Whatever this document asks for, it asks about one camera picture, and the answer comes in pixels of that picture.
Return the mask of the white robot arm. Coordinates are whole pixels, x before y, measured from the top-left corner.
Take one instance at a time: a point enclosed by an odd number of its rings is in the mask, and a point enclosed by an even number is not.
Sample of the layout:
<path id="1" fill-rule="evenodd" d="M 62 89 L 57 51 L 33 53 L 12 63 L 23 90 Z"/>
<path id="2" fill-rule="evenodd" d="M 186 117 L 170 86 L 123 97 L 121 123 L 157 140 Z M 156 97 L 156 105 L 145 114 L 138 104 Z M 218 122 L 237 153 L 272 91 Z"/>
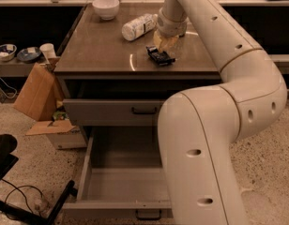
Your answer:
<path id="1" fill-rule="evenodd" d="M 249 225 L 229 146 L 270 126 L 287 99 L 266 51 L 215 0 L 165 0 L 164 36 L 190 21 L 221 83 L 169 97 L 158 119 L 160 157 L 176 225 Z"/>

